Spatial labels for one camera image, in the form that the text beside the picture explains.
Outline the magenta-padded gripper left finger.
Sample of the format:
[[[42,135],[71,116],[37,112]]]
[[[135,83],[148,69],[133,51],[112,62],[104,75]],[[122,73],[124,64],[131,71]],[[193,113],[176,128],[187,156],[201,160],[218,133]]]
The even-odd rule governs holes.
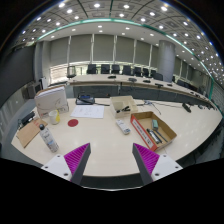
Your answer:
[[[70,151],[66,155],[55,155],[42,166],[42,169],[79,185],[90,154],[91,147],[87,143]]]

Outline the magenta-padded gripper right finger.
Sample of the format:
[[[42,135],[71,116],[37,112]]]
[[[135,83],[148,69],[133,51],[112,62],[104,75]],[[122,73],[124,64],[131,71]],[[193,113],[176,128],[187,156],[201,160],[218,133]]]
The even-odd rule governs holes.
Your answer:
[[[132,153],[144,185],[182,169],[182,167],[167,154],[158,155],[137,143],[133,144]]]

